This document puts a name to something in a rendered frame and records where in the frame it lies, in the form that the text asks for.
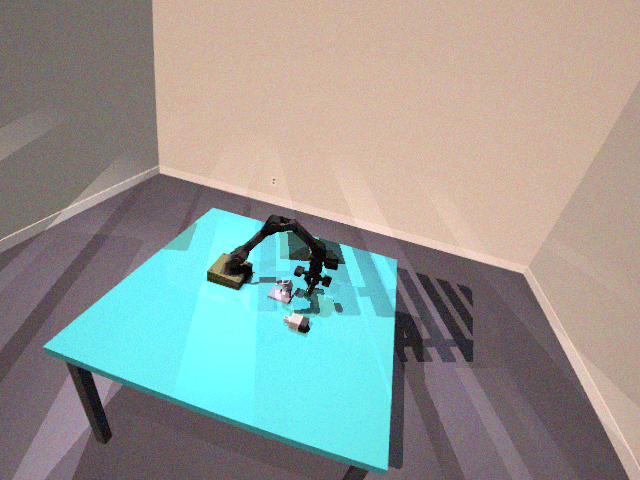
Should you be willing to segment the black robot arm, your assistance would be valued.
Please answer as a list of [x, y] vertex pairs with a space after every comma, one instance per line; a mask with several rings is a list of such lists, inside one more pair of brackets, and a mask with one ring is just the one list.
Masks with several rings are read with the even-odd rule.
[[[280, 225], [284, 223], [283, 225]], [[264, 226], [252, 236], [244, 245], [236, 247], [230, 252], [226, 261], [226, 267], [224, 274], [236, 277], [239, 273], [240, 264], [248, 259], [250, 251], [256, 247], [263, 239], [269, 235], [273, 235], [276, 232], [293, 231], [304, 243], [308, 245], [311, 252], [308, 254], [310, 259], [310, 266], [313, 269], [320, 269], [322, 272], [323, 266], [325, 269], [337, 270], [339, 257], [328, 256], [326, 245], [315, 239], [309, 232], [307, 232], [296, 219], [287, 218], [285, 216], [271, 215]], [[324, 263], [323, 263], [324, 262]]]

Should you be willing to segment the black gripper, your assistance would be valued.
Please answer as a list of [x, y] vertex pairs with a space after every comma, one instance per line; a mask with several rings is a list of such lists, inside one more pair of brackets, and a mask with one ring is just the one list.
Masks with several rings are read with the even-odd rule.
[[305, 267], [302, 266], [297, 266], [295, 271], [294, 271], [294, 276], [297, 277], [301, 277], [302, 274], [305, 275], [304, 280], [306, 281], [308, 287], [311, 283], [311, 278], [313, 278], [313, 282], [312, 285], [310, 287], [310, 289], [314, 286], [314, 285], [318, 285], [319, 281], [322, 282], [322, 286], [325, 287], [329, 287], [332, 277], [325, 275], [324, 277], [321, 277], [320, 275], [320, 269], [313, 269], [311, 266], [309, 267], [309, 271], [304, 270]]

